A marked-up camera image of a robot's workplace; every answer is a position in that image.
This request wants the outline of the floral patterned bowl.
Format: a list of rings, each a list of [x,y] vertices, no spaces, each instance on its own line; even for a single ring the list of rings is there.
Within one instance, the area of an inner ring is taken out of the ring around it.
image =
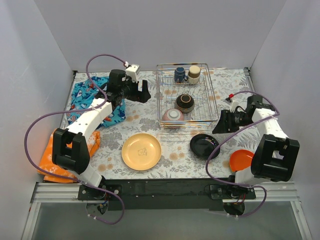
[[[180,110],[171,108],[163,114],[162,120],[169,121],[170,123],[184,121],[184,115]]]

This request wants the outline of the dark blue mug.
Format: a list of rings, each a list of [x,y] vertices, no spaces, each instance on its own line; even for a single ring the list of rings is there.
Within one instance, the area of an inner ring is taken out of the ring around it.
[[[184,67],[182,66],[179,66],[175,69],[174,71],[174,81],[177,83],[177,84],[181,84],[183,83],[184,81],[187,81],[188,80],[188,76],[186,75],[186,70]]]

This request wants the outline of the brown rimmed cream bowl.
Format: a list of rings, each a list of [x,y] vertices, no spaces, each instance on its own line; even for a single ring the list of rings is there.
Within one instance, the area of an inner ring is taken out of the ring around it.
[[[182,113],[190,113],[195,107],[195,101],[189,94],[181,94],[175,100],[175,108]]]

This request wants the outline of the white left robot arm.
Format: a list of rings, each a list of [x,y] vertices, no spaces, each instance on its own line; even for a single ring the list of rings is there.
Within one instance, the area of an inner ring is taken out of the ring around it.
[[[109,78],[93,99],[89,111],[84,112],[66,129],[53,133],[52,162],[73,173],[80,181],[90,184],[89,194],[95,200],[106,196],[103,177],[90,165],[88,142],[92,133],[108,117],[125,117],[125,100],[146,103],[151,95],[147,80],[138,81],[139,65],[132,64],[125,70],[113,69]]]

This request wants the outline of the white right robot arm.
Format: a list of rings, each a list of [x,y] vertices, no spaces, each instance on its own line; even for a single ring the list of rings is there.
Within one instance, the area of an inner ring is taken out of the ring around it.
[[[255,150],[251,164],[243,170],[235,172],[234,180],[226,186],[227,195],[237,199],[245,192],[245,188],[255,188],[266,181],[287,182],[291,179],[300,144],[291,139],[278,123],[279,110],[266,97],[252,93],[247,98],[246,108],[242,109],[232,100],[234,94],[226,99],[231,105],[223,109],[213,134],[228,134],[209,155],[211,160],[220,147],[237,134],[257,127],[261,137]]]

